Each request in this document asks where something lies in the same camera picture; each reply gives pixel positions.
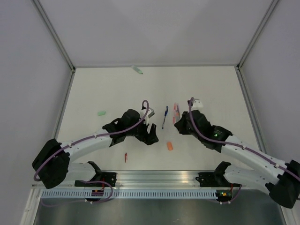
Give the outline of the purple grey marker pen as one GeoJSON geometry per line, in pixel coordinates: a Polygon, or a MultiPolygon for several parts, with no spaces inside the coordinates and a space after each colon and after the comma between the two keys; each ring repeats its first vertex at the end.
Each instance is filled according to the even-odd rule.
{"type": "Polygon", "coordinates": [[[179,105],[176,105],[176,117],[177,119],[180,119],[180,109],[179,109],[179,105]]]}

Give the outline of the orange highlighter cap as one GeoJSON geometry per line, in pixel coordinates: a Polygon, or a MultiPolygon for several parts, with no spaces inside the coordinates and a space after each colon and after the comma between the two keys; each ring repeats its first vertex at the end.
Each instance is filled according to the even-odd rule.
{"type": "Polygon", "coordinates": [[[169,151],[172,151],[172,150],[173,150],[173,145],[172,145],[171,142],[167,142],[166,145],[167,145],[167,149],[168,149],[169,151]]]}

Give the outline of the blue gel pen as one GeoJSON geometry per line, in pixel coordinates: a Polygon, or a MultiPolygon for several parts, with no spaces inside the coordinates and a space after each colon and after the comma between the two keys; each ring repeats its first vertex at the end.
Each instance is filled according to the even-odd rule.
{"type": "Polygon", "coordinates": [[[162,129],[164,129],[164,127],[165,127],[165,120],[166,120],[166,117],[167,117],[167,114],[168,114],[168,109],[169,109],[169,107],[166,106],[165,113],[164,113],[164,119],[163,119],[163,123],[162,123],[162,126],[161,126],[162,129]]]}

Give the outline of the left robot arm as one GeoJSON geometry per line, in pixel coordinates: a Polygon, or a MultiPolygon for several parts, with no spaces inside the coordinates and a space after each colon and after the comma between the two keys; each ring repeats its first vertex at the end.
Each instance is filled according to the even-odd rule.
{"type": "Polygon", "coordinates": [[[105,178],[93,161],[78,163],[77,159],[100,149],[107,149],[134,137],[146,145],[159,141],[156,125],[149,119],[154,110],[143,107],[140,112],[127,110],[121,118],[104,125],[96,133],[75,141],[58,142],[55,138],[47,141],[32,163],[34,181],[40,181],[47,189],[55,188],[67,181],[76,187],[100,187],[105,178]]]}

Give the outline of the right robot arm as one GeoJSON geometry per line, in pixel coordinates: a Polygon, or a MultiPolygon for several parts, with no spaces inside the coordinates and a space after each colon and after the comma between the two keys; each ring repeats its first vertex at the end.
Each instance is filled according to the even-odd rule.
{"type": "Polygon", "coordinates": [[[184,112],[174,124],[182,135],[192,135],[206,148],[231,156],[249,169],[241,169],[222,162],[214,171],[214,182],[219,186],[239,184],[260,190],[285,208],[291,209],[300,195],[300,164],[289,163],[254,150],[231,131],[212,125],[198,110],[184,112]]]}

